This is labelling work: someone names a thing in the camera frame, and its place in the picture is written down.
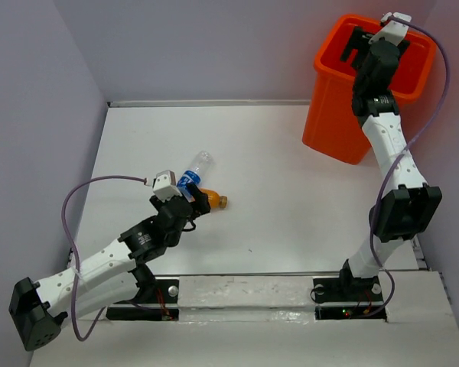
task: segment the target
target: bottle cap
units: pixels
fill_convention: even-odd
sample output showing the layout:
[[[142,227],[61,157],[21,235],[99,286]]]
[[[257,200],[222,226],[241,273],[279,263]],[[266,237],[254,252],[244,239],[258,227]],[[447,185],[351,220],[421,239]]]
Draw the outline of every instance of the bottle cap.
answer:
[[[221,196],[220,197],[220,208],[224,209],[228,205],[228,197],[227,196]]]

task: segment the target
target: plastic bottle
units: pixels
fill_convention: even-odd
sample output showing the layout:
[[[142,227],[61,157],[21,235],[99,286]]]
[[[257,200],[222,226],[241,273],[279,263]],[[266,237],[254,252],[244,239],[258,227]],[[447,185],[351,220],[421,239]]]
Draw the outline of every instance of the plastic bottle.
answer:
[[[203,193],[207,194],[209,199],[209,205],[211,209],[224,209],[228,205],[228,197],[224,195],[219,195],[216,191],[208,189],[200,189]]]
[[[180,180],[177,182],[178,189],[186,198],[192,198],[192,196],[187,191],[187,185],[190,182],[194,182],[197,186],[199,186],[201,180],[206,175],[212,163],[214,163],[214,159],[211,157],[211,154],[207,153],[206,151],[199,152],[199,154],[196,155],[196,157],[192,160],[189,168],[184,172]]]

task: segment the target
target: gray wall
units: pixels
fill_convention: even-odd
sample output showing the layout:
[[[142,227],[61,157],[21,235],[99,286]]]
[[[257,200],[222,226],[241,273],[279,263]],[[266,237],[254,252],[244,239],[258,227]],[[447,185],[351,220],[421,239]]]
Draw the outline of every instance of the gray wall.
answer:
[[[91,175],[105,113],[54,3],[1,0],[0,365],[28,365],[7,312],[11,289],[64,264],[62,198]]]
[[[414,150],[422,173],[430,184],[438,185],[444,195],[434,219],[422,236],[422,248],[430,266],[444,273],[459,325],[459,0],[439,2],[426,27],[447,48],[452,82],[439,119],[418,141]],[[444,83],[444,67],[440,56],[438,59],[434,77],[428,84],[429,92],[409,111],[405,124],[418,126],[425,123],[435,107]]]
[[[309,99],[337,19],[436,0],[54,0],[109,101]]]

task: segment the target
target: orange bin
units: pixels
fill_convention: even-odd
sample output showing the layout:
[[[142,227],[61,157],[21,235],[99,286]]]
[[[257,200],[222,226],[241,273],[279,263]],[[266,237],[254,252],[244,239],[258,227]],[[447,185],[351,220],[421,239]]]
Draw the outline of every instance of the orange bin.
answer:
[[[370,148],[352,113],[352,86],[356,71],[349,61],[340,61],[352,30],[377,33],[379,22],[359,15],[345,15],[334,26],[314,58],[317,71],[313,99],[304,128],[303,143],[340,161],[358,164]],[[410,45],[403,54],[390,89],[399,108],[422,94],[434,60],[435,43],[423,34],[409,31]]]

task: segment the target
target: blue bottle label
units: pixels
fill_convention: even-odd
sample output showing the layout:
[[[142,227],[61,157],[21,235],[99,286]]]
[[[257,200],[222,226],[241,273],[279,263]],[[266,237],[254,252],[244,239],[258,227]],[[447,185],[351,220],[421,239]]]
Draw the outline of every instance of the blue bottle label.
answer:
[[[184,176],[177,182],[177,187],[185,189],[187,191],[187,185],[190,182],[194,182],[196,185],[200,184],[200,177],[192,171],[185,171]]]

